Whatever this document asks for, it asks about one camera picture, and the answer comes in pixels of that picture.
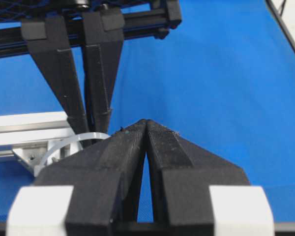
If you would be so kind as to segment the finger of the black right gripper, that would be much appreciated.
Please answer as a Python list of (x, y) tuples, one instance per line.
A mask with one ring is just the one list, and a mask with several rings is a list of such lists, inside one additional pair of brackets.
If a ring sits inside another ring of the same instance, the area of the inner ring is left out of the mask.
[(21, 34), (74, 133), (89, 132), (64, 17), (23, 19)]
[(106, 133), (111, 101), (124, 42), (124, 17), (119, 8), (82, 14), (85, 103), (91, 132)]

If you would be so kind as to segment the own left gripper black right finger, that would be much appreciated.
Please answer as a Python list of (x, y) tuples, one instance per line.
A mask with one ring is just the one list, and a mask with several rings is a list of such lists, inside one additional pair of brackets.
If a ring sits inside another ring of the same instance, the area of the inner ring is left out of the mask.
[(147, 121), (153, 218), (169, 236), (212, 236), (210, 185), (250, 185), (244, 170), (174, 131)]

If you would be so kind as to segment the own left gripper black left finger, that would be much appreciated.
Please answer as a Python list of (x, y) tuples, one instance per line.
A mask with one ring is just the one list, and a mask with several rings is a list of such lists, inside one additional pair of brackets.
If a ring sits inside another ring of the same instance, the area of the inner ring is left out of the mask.
[(65, 219), (69, 236), (110, 236), (114, 221), (137, 219), (146, 125), (142, 119), (36, 177), (36, 186), (74, 187)]

